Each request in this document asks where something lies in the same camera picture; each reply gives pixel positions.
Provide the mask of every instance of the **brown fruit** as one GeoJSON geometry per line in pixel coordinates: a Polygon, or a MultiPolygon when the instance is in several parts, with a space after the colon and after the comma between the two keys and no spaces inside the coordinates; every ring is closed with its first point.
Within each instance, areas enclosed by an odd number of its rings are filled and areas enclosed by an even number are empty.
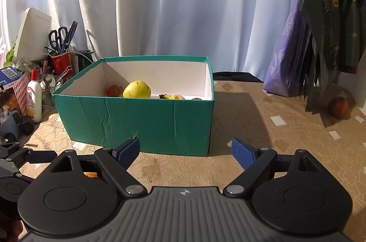
{"type": "Polygon", "coordinates": [[[350,113],[348,102],[344,97],[336,97],[328,104],[328,112],[338,119],[346,119],[350,113]]]}

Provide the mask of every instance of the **strawberry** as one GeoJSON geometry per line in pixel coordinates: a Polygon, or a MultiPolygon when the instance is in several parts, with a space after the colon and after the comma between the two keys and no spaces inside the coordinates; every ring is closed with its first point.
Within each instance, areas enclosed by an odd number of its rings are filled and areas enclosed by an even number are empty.
{"type": "Polygon", "coordinates": [[[122,96],[123,88],[122,86],[113,85],[105,92],[108,97],[120,97],[122,96]]]}

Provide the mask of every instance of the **red patterned paper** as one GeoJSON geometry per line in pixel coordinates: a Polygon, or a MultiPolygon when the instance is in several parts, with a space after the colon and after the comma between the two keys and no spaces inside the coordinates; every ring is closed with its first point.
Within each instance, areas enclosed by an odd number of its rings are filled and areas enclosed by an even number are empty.
{"type": "Polygon", "coordinates": [[[29,74],[25,73],[17,81],[17,83],[13,85],[14,93],[23,115],[27,114],[27,85],[29,82],[30,82],[29,74]]]}

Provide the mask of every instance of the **white bottle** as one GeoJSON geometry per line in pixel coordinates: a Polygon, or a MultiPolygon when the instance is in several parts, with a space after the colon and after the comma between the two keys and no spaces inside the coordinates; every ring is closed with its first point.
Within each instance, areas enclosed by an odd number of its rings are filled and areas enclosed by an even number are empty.
{"type": "Polygon", "coordinates": [[[38,83],[38,70],[32,70],[27,86],[27,116],[38,123],[42,119],[42,89],[38,83]]]}

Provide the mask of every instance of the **qr code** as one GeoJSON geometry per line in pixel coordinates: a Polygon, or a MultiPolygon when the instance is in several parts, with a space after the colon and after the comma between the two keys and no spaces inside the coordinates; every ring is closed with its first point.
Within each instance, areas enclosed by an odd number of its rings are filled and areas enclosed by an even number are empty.
{"type": "Polygon", "coordinates": [[[2,70],[1,70],[4,74],[5,74],[5,76],[6,77],[8,77],[9,79],[11,79],[11,78],[14,78],[14,77],[16,77],[17,76],[17,74],[11,69],[11,68],[3,68],[2,70]]]}

